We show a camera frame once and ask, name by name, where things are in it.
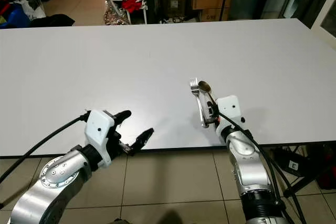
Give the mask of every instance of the plastic bag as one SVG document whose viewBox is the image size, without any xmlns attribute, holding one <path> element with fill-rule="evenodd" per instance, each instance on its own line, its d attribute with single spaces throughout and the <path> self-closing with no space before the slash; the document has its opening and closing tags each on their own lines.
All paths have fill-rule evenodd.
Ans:
<svg viewBox="0 0 336 224">
<path fill-rule="evenodd" d="M 30 20 L 46 17 L 41 0 L 14 0 L 13 3 L 21 4 L 24 13 Z"/>
<path fill-rule="evenodd" d="M 104 14 L 104 22 L 107 26 L 129 25 L 127 14 L 124 9 L 119 9 L 110 0 L 105 1 L 106 11 Z"/>
</svg>

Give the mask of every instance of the metal spoon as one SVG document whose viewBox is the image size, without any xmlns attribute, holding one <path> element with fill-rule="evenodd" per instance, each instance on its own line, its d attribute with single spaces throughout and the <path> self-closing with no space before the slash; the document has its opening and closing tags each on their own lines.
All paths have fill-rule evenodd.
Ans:
<svg viewBox="0 0 336 224">
<path fill-rule="evenodd" d="M 210 95 L 210 92 L 211 92 L 211 87 L 208 83 L 206 83 L 205 81 L 200 81 L 198 83 L 198 86 L 200 88 L 200 90 L 203 92 L 203 93 L 207 93 L 213 103 L 213 105 L 216 104 L 215 100 L 212 98 L 212 96 Z"/>
</svg>

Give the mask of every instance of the black cable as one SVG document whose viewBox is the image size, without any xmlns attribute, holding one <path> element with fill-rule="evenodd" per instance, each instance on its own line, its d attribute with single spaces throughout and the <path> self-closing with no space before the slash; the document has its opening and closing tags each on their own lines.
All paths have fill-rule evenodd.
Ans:
<svg viewBox="0 0 336 224">
<path fill-rule="evenodd" d="M 282 211 L 283 215 L 285 216 L 285 218 L 288 220 L 289 224 L 295 224 L 294 221 L 292 220 L 292 218 L 289 216 L 289 214 L 287 213 L 286 210 Z"/>
<path fill-rule="evenodd" d="M 45 137 L 43 140 L 41 140 L 36 145 L 34 145 L 28 152 L 26 152 L 24 155 L 22 155 L 10 168 L 8 168 L 7 171 L 5 171 L 3 173 L 3 175 L 0 177 L 0 184 L 5 180 L 6 177 L 8 177 L 9 174 L 11 174 L 12 171 L 14 171 L 14 169 L 16 167 L 18 167 L 31 153 L 33 153 L 36 149 L 38 149 L 46 141 L 48 141 L 49 139 L 51 139 L 52 137 L 54 137 L 55 135 L 57 135 L 58 133 L 60 133 L 61 131 L 65 130 L 66 128 L 70 127 L 71 125 L 73 125 L 74 123 L 76 123 L 78 121 L 85 121 L 86 122 L 88 120 L 89 114 L 90 114 L 90 111 L 88 111 L 86 114 L 83 114 L 83 115 L 77 117 L 76 119 L 73 119 L 71 122 L 68 122 L 66 125 L 64 125 L 61 128 L 55 130 L 54 132 L 49 134 L 47 137 Z"/>
<path fill-rule="evenodd" d="M 299 146 L 300 145 L 296 146 L 296 148 L 294 149 L 293 153 L 295 153 L 298 150 Z"/>
<path fill-rule="evenodd" d="M 292 196 L 292 198 L 293 198 L 293 201 L 294 201 L 294 203 L 295 203 L 295 206 L 296 206 L 296 209 L 297 209 L 297 211 L 298 211 L 298 214 L 299 214 L 299 217 L 300 217 L 300 220 L 301 220 L 301 222 L 302 222 L 302 224 L 306 224 L 306 220 L 305 220 L 305 217 L 304 217 L 304 215 L 303 215 L 303 212 L 302 212 L 302 209 L 301 209 L 301 207 L 300 207 L 300 204 L 299 204 L 299 202 L 298 202 L 298 199 L 297 199 L 297 197 L 296 197 L 296 195 L 295 195 L 295 193 L 293 192 L 293 189 L 292 189 L 292 186 L 291 186 L 291 184 L 289 183 L 289 181 L 288 181 L 288 179 L 285 177 L 285 175 L 283 174 L 283 172 L 282 172 L 282 170 L 280 169 L 280 167 L 274 162 L 274 160 L 273 159 L 271 159 L 270 157 L 269 157 L 269 155 L 264 151 L 264 149 L 262 149 L 261 147 L 260 147 L 260 145 L 252 138 L 252 137 L 250 137 L 250 136 L 248 136 L 248 134 L 246 134 L 246 132 L 244 131 L 244 129 L 242 128 L 242 127 L 240 127 L 237 123 L 235 123 L 233 120 L 231 120 L 230 118 L 228 118 L 226 115 L 224 115 L 224 114 L 222 114 L 222 113 L 220 113 L 219 111 L 218 111 L 218 114 L 221 116 L 221 117 L 223 117 L 226 121 L 228 121 L 229 123 L 231 123 L 234 127 L 236 127 L 239 131 L 241 131 L 259 150 L 260 150 L 260 152 L 261 152 L 261 154 L 263 155 L 263 157 L 265 158 L 265 161 L 266 161 L 266 163 L 267 163 L 267 165 L 268 165 L 268 167 L 269 167 L 269 169 L 270 169 L 270 171 L 271 171 L 271 174 L 272 174 L 272 169 L 271 169 L 271 164 L 273 165 L 273 167 L 277 170 L 277 172 L 279 173 L 279 175 L 281 176 L 281 178 L 282 178 L 282 180 L 284 180 L 284 182 L 285 182 L 285 184 L 286 184 L 286 186 L 287 186 L 287 188 L 288 188 L 288 190 L 289 190 L 289 192 L 290 192 L 290 194 L 291 194 L 291 196 Z M 276 186 L 277 187 L 277 181 L 275 180 L 275 181 L 273 181 L 273 184 L 274 184 L 274 186 Z"/>
</svg>

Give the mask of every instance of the metal fork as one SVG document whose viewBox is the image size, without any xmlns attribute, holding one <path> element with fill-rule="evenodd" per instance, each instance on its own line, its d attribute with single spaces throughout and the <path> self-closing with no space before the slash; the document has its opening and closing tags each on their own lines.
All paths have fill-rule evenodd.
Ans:
<svg viewBox="0 0 336 224">
<path fill-rule="evenodd" d="M 198 88 L 198 81 L 197 78 L 191 79 L 190 80 L 190 88 L 191 88 L 191 92 L 194 96 L 196 96 L 197 99 L 197 104 L 198 104 L 198 110 L 200 111 L 200 119 L 201 119 L 201 124 L 202 127 L 204 128 L 208 128 L 209 125 L 205 122 L 205 115 L 204 115 L 204 111 L 203 111 L 203 107 L 200 101 L 200 91 Z"/>
</svg>

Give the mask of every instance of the spoon head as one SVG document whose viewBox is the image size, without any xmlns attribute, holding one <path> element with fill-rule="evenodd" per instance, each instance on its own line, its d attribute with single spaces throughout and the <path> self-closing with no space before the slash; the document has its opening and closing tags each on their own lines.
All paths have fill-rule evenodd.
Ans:
<svg viewBox="0 0 336 224">
<path fill-rule="evenodd" d="M 202 91 L 204 91 L 204 92 L 209 93 L 209 92 L 211 91 L 211 87 L 210 87 L 210 85 L 209 85 L 208 83 L 206 83 L 205 81 L 200 81 L 200 82 L 198 83 L 198 86 L 199 86 L 199 88 L 200 88 Z"/>
</svg>

